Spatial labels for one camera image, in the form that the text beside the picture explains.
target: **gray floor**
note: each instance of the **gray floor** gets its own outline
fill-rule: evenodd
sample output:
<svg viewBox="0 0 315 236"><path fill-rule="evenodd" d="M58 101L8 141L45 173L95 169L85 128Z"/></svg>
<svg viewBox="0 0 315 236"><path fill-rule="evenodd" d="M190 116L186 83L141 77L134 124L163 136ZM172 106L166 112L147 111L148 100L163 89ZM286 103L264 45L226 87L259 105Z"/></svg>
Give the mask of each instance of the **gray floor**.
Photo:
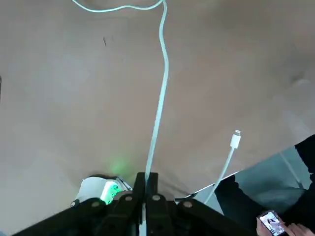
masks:
<svg viewBox="0 0 315 236"><path fill-rule="evenodd" d="M252 198L270 189L299 188L297 179L283 158L290 164L303 188L307 189L311 183L310 175L294 147L290 147L253 167L238 172L235 175L236 181L240 184L242 190ZM195 198L204 201L210 191L211 187L201 191ZM207 205L222 213L216 196L213 196Z"/></svg>

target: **cable end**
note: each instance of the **cable end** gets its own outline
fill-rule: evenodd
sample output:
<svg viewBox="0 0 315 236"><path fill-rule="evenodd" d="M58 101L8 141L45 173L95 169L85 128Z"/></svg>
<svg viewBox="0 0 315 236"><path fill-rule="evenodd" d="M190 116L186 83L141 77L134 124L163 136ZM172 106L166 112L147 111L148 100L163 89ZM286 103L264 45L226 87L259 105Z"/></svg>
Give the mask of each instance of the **cable end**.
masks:
<svg viewBox="0 0 315 236"><path fill-rule="evenodd" d="M231 148L237 149L241 140L241 131L240 130L235 130L235 133L232 136L231 139Z"/></svg>

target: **charging cable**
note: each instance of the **charging cable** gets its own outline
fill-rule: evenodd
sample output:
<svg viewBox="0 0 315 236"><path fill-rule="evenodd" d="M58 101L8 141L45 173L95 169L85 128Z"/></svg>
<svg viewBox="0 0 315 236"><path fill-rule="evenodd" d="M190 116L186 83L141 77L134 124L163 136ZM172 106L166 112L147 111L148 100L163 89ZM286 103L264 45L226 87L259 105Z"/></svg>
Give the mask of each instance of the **charging cable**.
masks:
<svg viewBox="0 0 315 236"><path fill-rule="evenodd" d="M159 25L158 37L159 37L159 41L161 44L162 53L163 53L163 57L164 57L164 74L163 74L161 91L159 94L159 99L158 99L158 104L157 104L156 119L154 122L153 131L152 131L151 143L150 143L148 159L147 159L147 164L146 164L146 170L145 170L145 182L146 182L146 186L147 186L147 182L148 182L150 171L151 171L152 161L153 161L154 150L155 150L157 139L158 139L159 124L160 124L161 117L162 117L162 111L163 111L163 105L164 105L164 99L165 99L165 93L166 93L166 87L167 87L167 81L168 81L169 61L168 61L167 50L166 50L165 41L164 41L164 37L163 37L163 28L164 28L164 23L165 23L166 14L167 14L166 1L165 0L159 0L154 5L147 6L147 7L125 5L125 6L119 6L119 7L115 7L115 8L111 8L111 9L105 9L105 10L89 9L89 8L81 5L80 3L78 3L76 0L72 0L72 1L75 4L77 4L79 7L81 7L82 9L89 11L89 12L94 12L94 13L118 11L118 10L121 10L124 8L133 8L136 10L151 10L151 9L159 6L161 3L163 3L164 10L163 10L161 22Z"/></svg>
<svg viewBox="0 0 315 236"><path fill-rule="evenodd" d="M215 186L213 186L213 188L212 188L210 194L208 195L208 197L206 198L204 204L207 204L207 202L210 200L213 193L215 192L216 188L220 184L221 180L223 179L223 176L227 170L227 167L230 164L230 161L232 159L234 150L237 149L238 145L240 144L240 140L241 140L241 132L239 130L235 130L235 133L233 134L232 139L231 139L231 143L230 143L230 146L231 146L230 153L228 154L227 160L223 166L223 169L221 171L221 174L219 175L219 178L218 178Z"/></svg>

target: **person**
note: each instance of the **person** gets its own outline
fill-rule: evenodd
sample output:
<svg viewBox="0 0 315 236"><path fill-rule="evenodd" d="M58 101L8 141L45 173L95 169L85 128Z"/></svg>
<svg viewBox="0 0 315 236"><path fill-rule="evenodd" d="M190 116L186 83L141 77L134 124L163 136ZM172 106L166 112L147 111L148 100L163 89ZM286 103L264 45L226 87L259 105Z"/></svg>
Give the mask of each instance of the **person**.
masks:
<svg viewBox="0 0 315 236"><path fill-rule="evenodd" d="M279 235L282 231L282 226L280 221L275 221L274 219L268 219L267 220L268 224L270 225L270 228L275 231L275 234Z"/></svg>
<svg viewBox="0 0 315 236"><path fill-rule="evenodd" d="M299 200L285 213L279 216L283 228L290 236L315 236L315 135L295 145L299 156L308 167L311 185ZM257 218L265 209L253 201L240 188L235 176L230 176L218 185L215 191L217 200L224 215L244 228L256 232L259 236L270 236L271 233Z"/></svg>

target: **metal screw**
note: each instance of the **metal screw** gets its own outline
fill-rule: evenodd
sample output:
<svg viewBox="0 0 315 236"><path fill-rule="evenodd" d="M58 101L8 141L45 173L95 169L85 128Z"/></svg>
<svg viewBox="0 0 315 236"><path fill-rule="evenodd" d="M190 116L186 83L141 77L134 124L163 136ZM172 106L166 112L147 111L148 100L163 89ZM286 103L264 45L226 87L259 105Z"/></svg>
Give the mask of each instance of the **metal screw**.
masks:
<svg viewBox="0 0 315 236"><path fill-rule="evenodd" d="M184 207L191 208L192 203L191 202L184 202Z"/></svg>
<svg viewBox="0 0 315 236"><path fill-rule="evenodd" d="M158 201L161 199L161 197L159 195L153 195L152 199L153 201Z"/></svg>
<svg viewBox="0 0 315 236"><path fill-rule="evenodd" d="M127 196L127 197L125 197L125 200L126 200L126 201L131 201L131 200L132 200L132 196Z"/></svg>
<svg viewBox="0 0 315 236"><path fill-rule="evenodd" d="M98 207L99 206L99 202L93 202L92 203L92 207Z"/></svg>

